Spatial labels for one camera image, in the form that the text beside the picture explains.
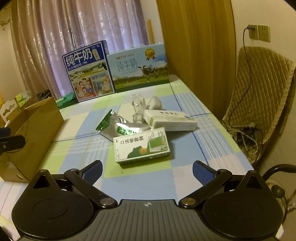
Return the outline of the silver green foil bag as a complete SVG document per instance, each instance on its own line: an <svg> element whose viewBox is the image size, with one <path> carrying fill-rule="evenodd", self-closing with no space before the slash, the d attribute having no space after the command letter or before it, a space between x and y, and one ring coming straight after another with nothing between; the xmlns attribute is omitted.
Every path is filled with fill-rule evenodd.
<svg viewBox="0 0 296 241"><path fill-rule="evenodd" d="M133 135L150 129L151 128L147 124L129 122L122 116L119 116L112 109L96 127L96 131L110 141L113 141L115 137Z"/></svg>

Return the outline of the white power adapter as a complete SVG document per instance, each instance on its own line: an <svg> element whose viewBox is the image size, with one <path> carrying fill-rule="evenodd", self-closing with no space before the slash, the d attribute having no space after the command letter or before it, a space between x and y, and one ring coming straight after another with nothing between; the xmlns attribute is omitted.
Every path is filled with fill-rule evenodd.
<svg viewBox="0 0 296 241"><path fill-rule="evenodd" d="M146 104L146 109L150 110L161 110L162 103L157 96L153 96L150 101Z"/></svg>

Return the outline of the clear plastic packaged rack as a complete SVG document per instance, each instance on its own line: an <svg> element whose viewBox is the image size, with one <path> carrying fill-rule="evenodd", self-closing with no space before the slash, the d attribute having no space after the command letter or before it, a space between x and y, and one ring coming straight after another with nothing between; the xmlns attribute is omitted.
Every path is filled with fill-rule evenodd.
<svg viewBox="0 0 296 241"><path fill-rule="evenodd" d="M144 123L144 110L146 109L145 99L140 94L130 95L131 104L134 110L132 119L134 123Z"/></svg>

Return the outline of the green white medicine box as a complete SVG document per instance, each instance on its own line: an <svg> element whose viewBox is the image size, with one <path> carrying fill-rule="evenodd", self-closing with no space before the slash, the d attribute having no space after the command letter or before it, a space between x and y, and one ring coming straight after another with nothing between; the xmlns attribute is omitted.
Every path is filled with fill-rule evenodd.
<svg viewBox="0 0 296 241"><path fill-rule="evenodd" d="M113 144L115 161L120 165L167 156L171 152L164 128L116 137Z"/></svg>

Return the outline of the white long medicine box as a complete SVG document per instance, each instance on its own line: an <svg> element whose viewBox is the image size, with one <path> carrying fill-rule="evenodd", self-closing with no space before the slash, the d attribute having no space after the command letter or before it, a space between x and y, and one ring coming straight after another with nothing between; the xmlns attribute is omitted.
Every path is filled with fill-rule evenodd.
<svg viewBox="0 0 296 241"><path fill-rule="evenodd" d="M164 128L167 132L194 131L197 121L182 111L153 110L144 111L144 120L152 128Z"/></svg>

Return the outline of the brown cardboard box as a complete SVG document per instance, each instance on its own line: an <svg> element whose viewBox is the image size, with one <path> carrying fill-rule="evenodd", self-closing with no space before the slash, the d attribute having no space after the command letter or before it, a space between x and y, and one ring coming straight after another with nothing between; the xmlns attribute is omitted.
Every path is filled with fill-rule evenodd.
<svg viewBox="0 0 296 241"><path fill-rule="evenodd" d="M53 97L37 102L19 113L8 124L15 143L22 147L1 154L1 178L28 183L36 174L64 119Z"/></svg>

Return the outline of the green flat box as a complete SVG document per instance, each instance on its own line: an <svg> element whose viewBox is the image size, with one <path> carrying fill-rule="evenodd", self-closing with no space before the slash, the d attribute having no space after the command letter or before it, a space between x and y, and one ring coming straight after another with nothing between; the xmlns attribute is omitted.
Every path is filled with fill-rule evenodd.
<svg viewBox="0 0 296 241"><path fill-rule="evenodd" d="M65 96L56 100L58 109L63 109L77 103L78 103L78 100L74 92L70 92L69 94L66 94Z"/></svg>

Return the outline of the green tissue packs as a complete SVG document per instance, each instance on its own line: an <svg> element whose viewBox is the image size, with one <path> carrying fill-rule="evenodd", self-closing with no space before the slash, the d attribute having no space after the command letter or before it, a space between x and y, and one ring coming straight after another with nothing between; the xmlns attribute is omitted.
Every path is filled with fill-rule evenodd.
<svg viewBox="0 0 296 241"><path fill-rule="evenodd" d="M25 91L25 92L19 93L15 97L15 101L19 107L22 107L32 96L33 95L31 91Z"/></svg>

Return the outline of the dark blue milk carton box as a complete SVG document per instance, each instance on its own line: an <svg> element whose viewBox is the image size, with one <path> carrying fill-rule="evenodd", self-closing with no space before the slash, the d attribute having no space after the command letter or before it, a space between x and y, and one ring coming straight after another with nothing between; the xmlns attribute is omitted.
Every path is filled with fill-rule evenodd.
<svg viewBox="0 0 296 241"><path fill-rule="evenodd" d="M108 54L107 42L102 40L62 56L79 102L115 93Z"/></svg>

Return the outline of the quilted tan chair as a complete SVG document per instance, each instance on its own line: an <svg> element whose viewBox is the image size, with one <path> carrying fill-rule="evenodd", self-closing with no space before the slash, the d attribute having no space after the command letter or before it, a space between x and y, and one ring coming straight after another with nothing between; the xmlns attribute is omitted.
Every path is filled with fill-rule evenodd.
<svg viewBox="0 0 296 241"><path fill-rule="evenodd" d="M255 164L280 120L295 63L264 47L241 47L229 107L223 121L251 164Z"/></svg>

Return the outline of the light blue milk box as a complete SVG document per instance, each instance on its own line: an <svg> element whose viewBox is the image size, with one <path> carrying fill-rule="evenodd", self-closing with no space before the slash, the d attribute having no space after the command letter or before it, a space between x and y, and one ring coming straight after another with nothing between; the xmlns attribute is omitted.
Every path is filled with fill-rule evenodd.
<svg viewBox="0 0 296 241"><path fill-rule="evenodd" d="M162 43L107 55L116 92L169 82L165 46Z"/></svg>

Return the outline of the yellow brown curtain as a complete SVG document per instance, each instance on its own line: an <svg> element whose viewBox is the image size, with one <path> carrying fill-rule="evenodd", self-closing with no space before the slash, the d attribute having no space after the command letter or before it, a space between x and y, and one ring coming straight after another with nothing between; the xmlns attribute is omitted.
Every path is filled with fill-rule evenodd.
<svg viewBox="0 0 296 241"><path fill-rule="evenodd" d="M169 73L221 120L236 73L231 1L157 1Z"/></svg>

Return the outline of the purple sheer curtain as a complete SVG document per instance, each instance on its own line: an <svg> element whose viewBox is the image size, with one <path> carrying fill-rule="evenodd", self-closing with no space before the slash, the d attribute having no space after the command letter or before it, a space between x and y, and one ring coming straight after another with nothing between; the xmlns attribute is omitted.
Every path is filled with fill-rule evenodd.
<svg viewBox="0 0 296 241"><path fill-rule="evenodd" d="M11 37L26 90L72 91L63 55L105 40L109 52L148 43L140 1L11 1Z"/></svg>

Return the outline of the wall power socket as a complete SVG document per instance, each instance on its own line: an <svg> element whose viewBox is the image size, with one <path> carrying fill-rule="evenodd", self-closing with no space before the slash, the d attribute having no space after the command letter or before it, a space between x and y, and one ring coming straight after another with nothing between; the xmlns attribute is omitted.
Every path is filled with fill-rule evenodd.
<svg viewBox="0 0 296 241"><path fill-rule="evenodd" d="M248 25L247 28L249 31L249 38L252 40L259 40L258 26L257 25Z"/></svg>

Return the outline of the wall switch plate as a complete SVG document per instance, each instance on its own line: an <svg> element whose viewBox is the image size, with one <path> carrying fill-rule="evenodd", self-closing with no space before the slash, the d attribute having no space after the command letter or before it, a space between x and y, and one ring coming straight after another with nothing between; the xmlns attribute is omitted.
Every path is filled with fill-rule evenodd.
<svg viewBox="0 0 296 241"><path fill-rule="evenodd" d="M259 40L270 42L270 27L265 25L258 25Z"/></svg>

